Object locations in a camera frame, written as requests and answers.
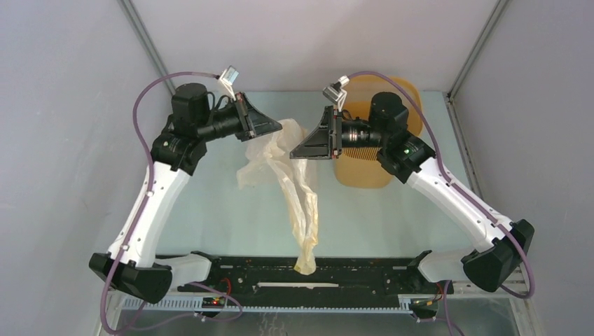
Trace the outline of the translucent cream trash bag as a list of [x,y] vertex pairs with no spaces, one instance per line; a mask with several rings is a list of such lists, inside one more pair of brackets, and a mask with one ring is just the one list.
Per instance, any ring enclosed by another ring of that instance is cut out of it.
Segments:
[[286,202],[291,232],[300,248],[293,269],[309,276],[317,270],[314,249],[319,243],[317,164],[289,157],[305,139],[306,129],[292,118],[279,123],[280,131],[248,141],[247,164],[238,169],[237,184],[244,188],[278,182]]

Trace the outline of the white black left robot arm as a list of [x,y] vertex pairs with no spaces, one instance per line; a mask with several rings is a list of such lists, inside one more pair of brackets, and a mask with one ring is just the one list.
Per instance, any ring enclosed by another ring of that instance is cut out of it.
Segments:
[[159,259],[156,247],[177,197],[207,152],[207,143],[234,136],[241,142],[282,130],[238,92],[224,106],[212,106],[200,83],[179,86],[172,113],[154,140],[144,185],[123,229],[106,253],[93,253],[89,268],[111,288],[156,304],[167,292],[195,282],[214,291],[221,272],[199,253]]

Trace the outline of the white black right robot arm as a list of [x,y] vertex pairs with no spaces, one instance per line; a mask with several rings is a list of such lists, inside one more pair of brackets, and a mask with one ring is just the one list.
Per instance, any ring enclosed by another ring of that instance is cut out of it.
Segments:
[[407,274],[412,290],[424,293],[436,282],[467,279],[489,293],[501,289],[517,298],[533,296],[533,274],[528,275],[526,293],[516,292],[504,282],[527,262],[534,227],[527,220],[513,222],[461,184],[437,158],[436,149],[408,131],[408,109],[400,96],[375,94],[367,120],[343,116],[333,106],[326,106],[317,128],[290,157],[333,160],[345,149],[377,148],[380,166],[431,200],[472,243],[471,248],[419,255]]

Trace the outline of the orange slotted plastic trash bin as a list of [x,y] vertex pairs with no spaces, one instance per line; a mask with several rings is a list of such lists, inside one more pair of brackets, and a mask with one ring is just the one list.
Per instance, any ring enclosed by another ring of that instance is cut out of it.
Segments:
[[[418,106],[422,105],[417,88],[403,78],[391,76],[403,92],[400,92],[386,80],[372,75],[353,78],[346,87],[347,99],[344,109],[350,113],[349,119],[368,120],[372,97],[379,92],[393,92],[400,96],[404,106],[408,109],[407,130],[419,136],[423,130],[423,123],[418,112],[407,98]],[[338,159],[334,161],[334,173],[337,180],[344,186],[353,188],[384,188],[394,177],[387,173],[376,160],[377,148],[346,148]]]

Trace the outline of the small electronics board with leds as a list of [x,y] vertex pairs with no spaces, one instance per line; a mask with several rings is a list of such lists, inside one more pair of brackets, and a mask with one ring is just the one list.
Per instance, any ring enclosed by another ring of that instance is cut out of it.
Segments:
[[203,309],[223,309],[225,306],[226,299],[224,297],[205,297],[201,304]]

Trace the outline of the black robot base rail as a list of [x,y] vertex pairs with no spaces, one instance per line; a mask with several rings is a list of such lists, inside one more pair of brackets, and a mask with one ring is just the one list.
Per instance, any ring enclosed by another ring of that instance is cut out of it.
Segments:
[[203,284],[235,298],[223,309],[203,309],[216,297],[191,284],[174,294],[195,297],[199,312],[411,314],[430,317],[443,297],[477,295],[468,281],[431,282],[417,270],[420,258],[318,258],[306,276],[293,269],[295,258],[213,256]]

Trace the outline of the aluminium frame post left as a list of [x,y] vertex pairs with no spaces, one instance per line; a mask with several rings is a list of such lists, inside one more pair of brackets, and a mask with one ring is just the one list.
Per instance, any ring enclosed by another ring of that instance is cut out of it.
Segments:
[[163,58],[161,57],[156,44],[154,43],[149,30],[146,28],[146,25],[140,15],[140,12],[137,9],[134,1],[131,0],[117,0],[116,1],[120,6],[123,15],[126,17],[127,21],[129,22],[132,31],[134,32],[135,36],[141,47],[143,48],[144,52],[146,53],[151,65],[156,70],[159,77],[163,77],[168,75],[170,72],[168,71]]

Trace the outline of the aluminium frame post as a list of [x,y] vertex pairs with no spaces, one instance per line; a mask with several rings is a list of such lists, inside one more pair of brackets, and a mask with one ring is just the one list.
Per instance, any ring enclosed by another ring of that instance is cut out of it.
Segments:
[[511,3],[512,0],[498,0],[496,2],[475,43],[473,44],[471,51],[465,59],[462,68],[455,77],[454,82],[446,95],[446,97],[449,98],[449,100],[452,101],[460,92],[468,75],[470,74],[475,63],[481,56],[481,53],[488,44],[490,37],[496,30],[500,20],[504,16],[507,8],[510,6]]
[[129,22],[132,31],[134,32],[135,36],[141,47],[143,48],[144,52],[146,53],[151,65],[156,70],[159,77],[163,77],[168,75],[170,72],[168,71],[163,58],[161,57],[156,44],[154,43],[149,30],[146,28],[146,25],[140,15],[140,12],[137,9],[134,1],[131,0],[117,0],[116,1],[120,6],[123,15],[126,17],[127,21]]

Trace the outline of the aluminium frame post right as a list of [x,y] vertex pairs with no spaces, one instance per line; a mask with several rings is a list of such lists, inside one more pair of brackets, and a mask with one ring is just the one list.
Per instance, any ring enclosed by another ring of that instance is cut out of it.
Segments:
[[496,2],[475,43],[473,44],[471,51],[465,59],[462,68],[455,77],[454,82],[446,95],[446,97],[449,98],[449,100],[452,101],[460,92],[468,75],[470,74],[475,63],[481,56],[481,53],[488,44],[490,37],[496,30],[500,20],[504,16],[507,8],[510,6],[511,3],[512,0],[498,0]]

